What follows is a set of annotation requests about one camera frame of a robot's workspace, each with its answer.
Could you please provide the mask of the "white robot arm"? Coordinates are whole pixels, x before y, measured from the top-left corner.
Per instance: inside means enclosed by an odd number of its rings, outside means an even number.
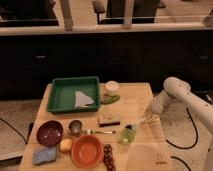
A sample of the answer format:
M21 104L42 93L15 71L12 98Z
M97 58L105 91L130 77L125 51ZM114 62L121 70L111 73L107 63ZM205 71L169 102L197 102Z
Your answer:
M213 105L191 92L191 86L177 77L168 77L163 82L163 90L148 105L150 114L161 114L176 98L191 109L211 133L210 151L207 153L203 171L213 171Z

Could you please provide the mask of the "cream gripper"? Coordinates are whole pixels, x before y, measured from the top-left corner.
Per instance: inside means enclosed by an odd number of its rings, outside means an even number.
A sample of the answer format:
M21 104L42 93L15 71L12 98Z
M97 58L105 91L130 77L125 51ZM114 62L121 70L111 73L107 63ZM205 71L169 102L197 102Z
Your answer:
M155 114L161 114L164 111L165 103L162 100L153 98L149 104L149 110L152 113L148 113L143 117L147 124L153 123L159 120L159 117Z

